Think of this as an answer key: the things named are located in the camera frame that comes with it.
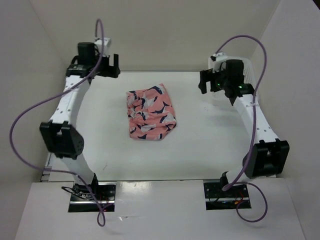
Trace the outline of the pink shark print shorts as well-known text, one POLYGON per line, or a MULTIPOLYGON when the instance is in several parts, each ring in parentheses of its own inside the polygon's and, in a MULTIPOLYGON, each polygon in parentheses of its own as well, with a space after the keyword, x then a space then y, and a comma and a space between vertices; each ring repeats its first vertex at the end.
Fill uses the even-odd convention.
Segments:
POLYGON ((129 136, 159 141, 177 126, 176 113, 164 84, 126 92, 129 136))

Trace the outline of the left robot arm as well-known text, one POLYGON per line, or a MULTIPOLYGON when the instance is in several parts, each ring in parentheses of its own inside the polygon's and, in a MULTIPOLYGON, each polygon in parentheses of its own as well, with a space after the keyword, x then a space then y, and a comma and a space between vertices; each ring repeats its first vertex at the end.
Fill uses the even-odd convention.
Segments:
POLYGON ((109 38, 80 42, 78 54, 66 70, 64 95, 49 121, 39 126, 48 151, 60 159, 72 173, 74 186, 63 190, 72 195, 94 200, 100 194, 96 174, 89 168, 83 150, 85 140, 76 129, 78 113, 86 92, 95 76, 117 78, 120 74, 119 56, 114 54, 110 64, 109 38))

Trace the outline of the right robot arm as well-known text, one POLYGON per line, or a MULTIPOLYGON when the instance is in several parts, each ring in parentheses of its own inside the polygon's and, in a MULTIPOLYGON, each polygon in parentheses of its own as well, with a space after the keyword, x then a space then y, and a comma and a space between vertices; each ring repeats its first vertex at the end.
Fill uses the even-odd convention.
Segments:
POLYGON ((202 94, 208 91, 224 92, 247 130, 250 137, 248 153, 240 169, 222 174, 219 191, 230 197, 237 185, 259 177, 272 177, 283 172, 290 145, 281 140, 269 125, 258 103, 257 85, 246 81, 247 60, 213 55, 209 69, 200 71, 198 88, 202 94))

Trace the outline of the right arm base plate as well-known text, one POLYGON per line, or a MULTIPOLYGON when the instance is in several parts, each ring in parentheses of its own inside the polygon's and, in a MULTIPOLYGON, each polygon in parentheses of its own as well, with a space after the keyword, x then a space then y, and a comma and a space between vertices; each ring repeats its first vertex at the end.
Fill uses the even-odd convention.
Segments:
POLYGON ((236 185, 228 191, 222 191, 218 181, 204 181, 205 207, 207 211, 251 209, 247 186, 236 185))

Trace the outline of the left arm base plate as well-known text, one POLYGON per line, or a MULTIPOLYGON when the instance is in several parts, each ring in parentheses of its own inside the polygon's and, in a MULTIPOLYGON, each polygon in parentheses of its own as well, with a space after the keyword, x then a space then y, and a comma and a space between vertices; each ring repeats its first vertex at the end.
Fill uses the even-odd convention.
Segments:
MULTIPOLYGON (((99 212, 99 207, 85 186, 74 184, 72 187, 62 186, 61 189, 70 194, 69 213, 99 212)), ((104 212, 114 212, 115 182, 99 182, 92 192, 104 212)))

